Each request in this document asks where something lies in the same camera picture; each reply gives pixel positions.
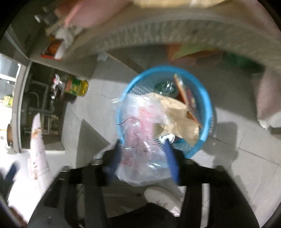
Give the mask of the clear plastic bag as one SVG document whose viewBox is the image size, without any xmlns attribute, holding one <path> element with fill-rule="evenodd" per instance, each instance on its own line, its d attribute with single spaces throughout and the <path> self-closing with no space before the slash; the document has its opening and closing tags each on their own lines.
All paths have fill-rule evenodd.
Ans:
<svg viewBox="0 0 281 228">
<path fill-rule="evenodd" d="M 117 121 L 122 158 L 116 175 L 132 186 L 144 186 L 171 176 L 158 129 L 170 124 L 154 94 L 126 94 L 119 102 Z"/>
</svg>

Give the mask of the white shoe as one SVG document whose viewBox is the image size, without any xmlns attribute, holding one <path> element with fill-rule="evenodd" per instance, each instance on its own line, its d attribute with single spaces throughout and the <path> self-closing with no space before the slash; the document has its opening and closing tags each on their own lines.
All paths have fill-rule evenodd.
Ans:
<svg viewBox="0 0 281 228">
<path fill-rule="evenodd" d="M 181 214 L 182 202 L 170 191 L 157 186 L 151 186 L 144 191 L 144 197 L 148 203 L 154 203 L 168 210 L 173 216 Z"/>
</svg>

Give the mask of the floral tablecloth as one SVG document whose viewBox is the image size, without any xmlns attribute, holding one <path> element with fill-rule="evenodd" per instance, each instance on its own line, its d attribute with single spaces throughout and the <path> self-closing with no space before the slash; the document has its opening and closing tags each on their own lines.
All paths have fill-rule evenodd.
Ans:
<svg viewBox="0 0 281 228">
<path fill-rule="evenodd" d="M 32 121 L 27 169 L 17 173 L 8 197 L 8 205 L 15 209 L 25 222 L 29 222 L 52 181 L 53 176 L 42 138 L 41 115 L 37 113 Z"/>
</svg>

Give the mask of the red snack wrapper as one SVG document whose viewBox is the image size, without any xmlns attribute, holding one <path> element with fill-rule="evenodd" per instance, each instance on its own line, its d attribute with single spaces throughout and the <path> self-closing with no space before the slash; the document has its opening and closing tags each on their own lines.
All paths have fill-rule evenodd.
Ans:
<svg viewBox="0 0 281 228">
<path fill-rule="evenodd" d="M 183 80 L 177 74 L 174 75 L 174 80 L 175 80 L 176 87 L 179 91 L 179 96 L 181 98 L 181 101 L 187 107 L 187 118 L 192 119 L 194 122 L 196 122 L 199 125 L 200 128 L 202 128 L 202 124 L 200 120 L 197 118 L 195 112 L 196 103 L 191 90 L 185 86 Z"/>
</svg>

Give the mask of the cooking oil bottle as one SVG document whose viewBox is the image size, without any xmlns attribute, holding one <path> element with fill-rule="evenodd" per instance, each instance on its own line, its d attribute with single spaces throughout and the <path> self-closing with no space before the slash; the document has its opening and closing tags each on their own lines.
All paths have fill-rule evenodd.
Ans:
<svg viewBox="0 0 281 228">
<path fill-rule="evenodd" d="M 51 91 L 56 96 L 58 91 L 61 94 L 67 93 L 74 96 L 85 96 L 89 88 L 87 80 L 80 80 L 75 76 L 64 75 L 60 77 L 55 74 L 52 79 Z"/>
</svg>

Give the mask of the blue plastic trash basket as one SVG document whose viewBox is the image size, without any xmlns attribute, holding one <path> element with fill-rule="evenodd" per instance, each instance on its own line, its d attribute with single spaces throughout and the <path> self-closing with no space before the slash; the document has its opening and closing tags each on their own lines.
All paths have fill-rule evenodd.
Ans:
<svg viewBox="0 0 281 228">
<path fill-rule="evenodd" d="M 173 66 L 157 66 L 137 75 L 127 86 L 117 109 L 117 128 L 123 143 L 129 127 L 148 143 L 163 147 L 172 138 L 174 149 L 191 158 L 204 145 L 213 122 L 209 94 L 188 71 Z"/>
</svg>

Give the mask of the brown paper napkin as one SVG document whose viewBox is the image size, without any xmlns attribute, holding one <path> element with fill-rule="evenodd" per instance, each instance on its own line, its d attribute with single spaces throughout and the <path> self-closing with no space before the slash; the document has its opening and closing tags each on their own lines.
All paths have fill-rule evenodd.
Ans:
<svg viewBox="0 0 281 228">
<path fill-rule="evenodd" d="M 158 105 L 157 123 L 154 124 L 154 136 L 174 134 L 183 138 L 193 147 L 200 137 L 200 127 L 187 118 L 187 107 L 184 103 L 157 93 L 145 95 Z"/>
</svg>

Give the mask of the green snack bag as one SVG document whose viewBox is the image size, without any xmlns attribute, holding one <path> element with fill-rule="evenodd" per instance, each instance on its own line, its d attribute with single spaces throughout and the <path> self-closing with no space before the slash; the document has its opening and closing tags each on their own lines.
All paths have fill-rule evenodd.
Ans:
<svg viewBox="0 0 281 228">
<path fill-rule="evenodd" d="M 172 81 L 164 81 L 154 86 L 154 92 L 162 96 L 176 98 L 179 94 L 176 84 Z"/>
</svg>

